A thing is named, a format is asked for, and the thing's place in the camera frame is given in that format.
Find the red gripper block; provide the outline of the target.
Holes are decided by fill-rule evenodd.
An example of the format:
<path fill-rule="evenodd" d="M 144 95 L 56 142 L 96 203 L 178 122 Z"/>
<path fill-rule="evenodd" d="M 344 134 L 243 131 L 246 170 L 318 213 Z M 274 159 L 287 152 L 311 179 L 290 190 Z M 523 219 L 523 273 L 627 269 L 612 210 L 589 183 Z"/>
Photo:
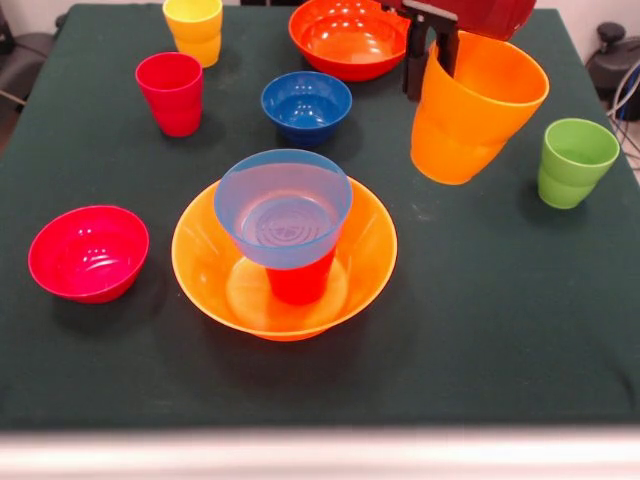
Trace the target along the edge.
<path fill-rule="evenodd" d="M 410 19 L 404 60 L 403 92 L 419 102 L 428 60 L 429 27 L 436 32 L 438 62 L 454 77 L 459 46 L 458 30 L 506 41 L 530 17 L 535 0 L 388 0 L 385 10 Z"/>

